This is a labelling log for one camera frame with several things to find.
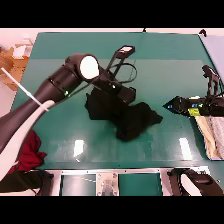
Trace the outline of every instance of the gray fabric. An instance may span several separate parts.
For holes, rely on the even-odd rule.
[[[224,82],[224,36],[199,35],[215,68]]]
[[[210,116],[206,117],[206,120],[213,132],[219,156],[224,160],[224,118]]]

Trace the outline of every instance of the crumpled black fabric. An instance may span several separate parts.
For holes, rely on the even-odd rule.
[[[144,102],[129,106],[116,96],[96,88],[86,96],[85,107],[90,119],[111,121],[117,127],[116,137],[122,141],[137,138],[147,127],[163,119]]]

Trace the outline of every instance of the dark red fabric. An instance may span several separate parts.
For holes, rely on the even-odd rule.
[[[31,130],[23,145],[19,162],[9,170],[8,174],[13,173],[15,170],[30,171],[42,165],[43,159],[47,154],[38,152],[40,145],[41,141],[38,135]]]

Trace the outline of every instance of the floor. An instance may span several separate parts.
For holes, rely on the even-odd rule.
[[[224,35],[224,29],[206,29],[207,32],[210,32],[212,35]],[[171,32],[171,33],[195,33],[195,32],[198,32],[198,28],[187,28],[187,29],[184,29],[184,28],[150,28],[150,31],[151,32]],[[13,100],[14,100],[14,97],[16,95],[16,92],[15,91],[12,91],[11,89],[9,89],[7,86],[5,86],[1,80],[0,80],[0,117],[4,116],[5,114],[7,114],[10,109],[11,109],[11,106],[13,104]]]

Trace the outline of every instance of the teal tabletop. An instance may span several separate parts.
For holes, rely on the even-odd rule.
[[[198,35],[40,33],[22,85],[34,93],[42,81],[75,52],[95,55],[105,68],[115,50],[123,45],[136,47],[136,52],[127,60],[135,62],[138,71],[136,80],[126,85],[137,90],[133,104],[147,103],[163,116],[163,121],[149,127],[137,139],[124,143],[116,139],[116,127],[112,123],[90,120],[84,107],[86,93],[93,88],[88,87],[50,109],[35,124],[33,129],[42,142],[40,151],[47,153],[41,168],[117,169],[206,165],[213,178],[219,179],[224,187],[224,163],[210,161],[206,157],[203,137],[194,118],[172,114],[162,107],[178,95],[206,95],[207,80],[203,77],[202,66],[214,66]],[[127,80],[130,73],[131,68],[124,66],[117,79]],[[12,109],[26,100],[27,96],[18,90]],[[188,142],[190,157],[183,152],[181,139]],[[76,140],[85,143],[83,153],[78,157],[74,157]]]

